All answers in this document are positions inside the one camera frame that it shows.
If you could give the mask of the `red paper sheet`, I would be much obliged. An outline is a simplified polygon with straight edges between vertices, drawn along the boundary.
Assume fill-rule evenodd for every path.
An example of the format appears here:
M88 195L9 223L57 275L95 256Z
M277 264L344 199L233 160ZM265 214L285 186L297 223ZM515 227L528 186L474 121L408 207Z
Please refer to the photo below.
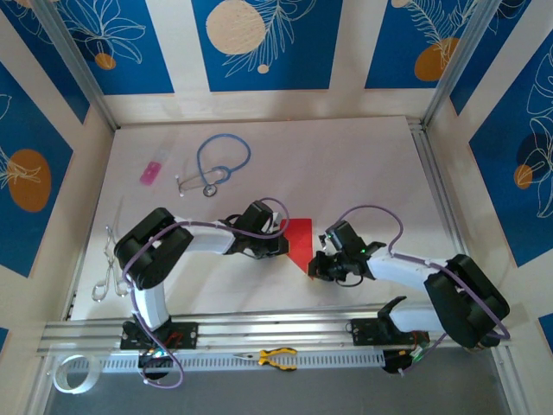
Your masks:
M308 274L308 264L314 257L312 220L307 218L284 220L281 228L289 242L289 259L304 274Z

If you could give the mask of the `blue stethoscope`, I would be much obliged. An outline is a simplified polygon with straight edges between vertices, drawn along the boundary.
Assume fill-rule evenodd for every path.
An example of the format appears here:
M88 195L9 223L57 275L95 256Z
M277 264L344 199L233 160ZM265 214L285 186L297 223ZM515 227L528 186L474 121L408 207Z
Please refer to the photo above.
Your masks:
M203 169L202 167L202 151L211 143L219 139L231 139L240 143L246 150L245 160L234 166L229 167L226 165L214 166L210 169ZM213 197L218 192L218 186L228 182L232 175L245 167L248 162L251 160L251 146L240 136L231 134L231 133L219 133L209 137L205 140L195 155L196 167L198 174L192 176L188 179L181 179L179 176L175 176L177 191L180 197L183 197L184 194L193 189L201 188L202 194L205 197Z

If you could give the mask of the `yellow black pliers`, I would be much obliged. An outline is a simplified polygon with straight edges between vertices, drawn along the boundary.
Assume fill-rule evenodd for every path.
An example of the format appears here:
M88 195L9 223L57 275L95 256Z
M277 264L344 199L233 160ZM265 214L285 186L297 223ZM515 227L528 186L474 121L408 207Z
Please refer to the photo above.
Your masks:
M235 354L234 357L243 361L255 361L259 366L274 367L283 372L293 372L297 369L296 365L283 365L273 361L273 357L280 354L297 355L293 348L274 348L270 350L262 349L258 352L245 352Z

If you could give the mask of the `pink capped clear tube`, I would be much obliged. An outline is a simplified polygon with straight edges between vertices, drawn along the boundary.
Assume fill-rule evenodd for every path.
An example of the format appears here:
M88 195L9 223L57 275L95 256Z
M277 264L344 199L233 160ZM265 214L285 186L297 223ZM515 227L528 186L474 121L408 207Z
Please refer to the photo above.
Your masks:
M151 186L154 183L163 165L168 161L174 144L175 136L168 135L158 145L140 176L139 182L142 185Z

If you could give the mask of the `black electronics module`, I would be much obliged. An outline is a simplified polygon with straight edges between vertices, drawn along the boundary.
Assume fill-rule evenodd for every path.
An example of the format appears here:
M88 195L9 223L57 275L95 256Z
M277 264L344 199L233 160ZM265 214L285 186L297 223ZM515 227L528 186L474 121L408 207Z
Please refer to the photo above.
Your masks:
M390 349L384 351L384 370L388 374L405 375L425 356L424 350Z
M158 381L169 374L174 363L160 348L151 348L138 356L138 369L149 381Z

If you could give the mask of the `metal tongs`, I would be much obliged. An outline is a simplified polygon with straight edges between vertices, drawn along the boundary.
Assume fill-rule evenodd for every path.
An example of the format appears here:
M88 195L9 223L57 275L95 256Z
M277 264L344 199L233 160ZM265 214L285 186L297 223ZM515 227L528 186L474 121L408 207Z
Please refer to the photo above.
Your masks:
M103 254L107 263L105 276L92 288L91 298L94 302L101 303L105 300L111 283L114 284L114 292L118 297L125 297L128 294L128 285L124 278L118 273L115 256L112 248L115 246L115 237L112 228L105 226L106 242Z

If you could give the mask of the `clear tape roll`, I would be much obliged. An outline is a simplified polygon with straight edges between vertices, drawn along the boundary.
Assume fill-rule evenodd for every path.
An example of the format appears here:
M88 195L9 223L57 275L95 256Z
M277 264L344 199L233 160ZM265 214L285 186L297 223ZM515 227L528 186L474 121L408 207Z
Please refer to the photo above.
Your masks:
M86 370L85 378L77 385L71 386L68 381L68 374L75 363L82 363ZM56 390L66 394L82 394L91 390L99 380L101 364L98 359L91 355L73 354L61 361L54 371L53 383Z

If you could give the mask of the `aluminium mounting rail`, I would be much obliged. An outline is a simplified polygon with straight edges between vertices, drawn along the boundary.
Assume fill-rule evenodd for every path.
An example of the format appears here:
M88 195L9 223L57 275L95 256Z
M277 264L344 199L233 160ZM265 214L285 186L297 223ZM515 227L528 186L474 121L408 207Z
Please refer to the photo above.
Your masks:
M373 318L379 304L365 307L177 315L175 323L196 322L196 353L256 351L292 347L298 351L353 349L347 324L354 318ZM108 318L47 322L36 348L39 356L108 354L120 351L123 324Z

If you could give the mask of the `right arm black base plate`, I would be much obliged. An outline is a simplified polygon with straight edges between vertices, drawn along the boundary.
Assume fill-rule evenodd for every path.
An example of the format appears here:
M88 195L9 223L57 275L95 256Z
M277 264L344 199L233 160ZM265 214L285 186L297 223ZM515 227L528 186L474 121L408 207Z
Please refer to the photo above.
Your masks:
M349 322L349 333L355 346L399 346L416 347L429 344L429 334L425 331L399 330L387 318L356 318Z

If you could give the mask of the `aluminium side rail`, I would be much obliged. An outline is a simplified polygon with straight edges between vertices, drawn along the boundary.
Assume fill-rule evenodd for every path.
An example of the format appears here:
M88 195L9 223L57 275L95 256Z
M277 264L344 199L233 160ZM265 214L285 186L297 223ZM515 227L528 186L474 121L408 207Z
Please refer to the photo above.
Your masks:
M476 310L477 299L486 292L478 287L482 271L468 258L469 251L461 237L451 200L438 167L435 153L422 126L408 121L412 147L416 153L416 171L407 177L409 205L409 251L441 267L428 283L430 297L441 307L448 300L454 308Z

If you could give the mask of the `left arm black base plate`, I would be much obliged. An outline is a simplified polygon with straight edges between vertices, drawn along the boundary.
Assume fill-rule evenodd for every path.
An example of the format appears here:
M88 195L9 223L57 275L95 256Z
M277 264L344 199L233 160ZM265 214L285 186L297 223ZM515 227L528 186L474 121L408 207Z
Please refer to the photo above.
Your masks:
M198 328L197 322L168 320L160 328L155 329L153 335L169 349L196 349ZM137 321L127 321L123 324L120 341L122 350L146 350L158 347L159 344L146 333Z

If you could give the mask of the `aluminium frame post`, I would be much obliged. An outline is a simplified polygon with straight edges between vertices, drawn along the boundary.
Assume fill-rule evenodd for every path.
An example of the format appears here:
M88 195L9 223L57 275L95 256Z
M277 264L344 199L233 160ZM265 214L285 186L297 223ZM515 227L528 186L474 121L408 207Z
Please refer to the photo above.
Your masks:
M449 99L501 2L502 0L477 1L474 13L468 20L453 56L438 81L434 95L421 118L421 126L424 131L431 126L435 116Z
M119 125L114 118L105 96L91 69L79 51L60 14L49 0L29 0L32 10L54 44L61 59L73 76L81 91L100 117L115 132Z

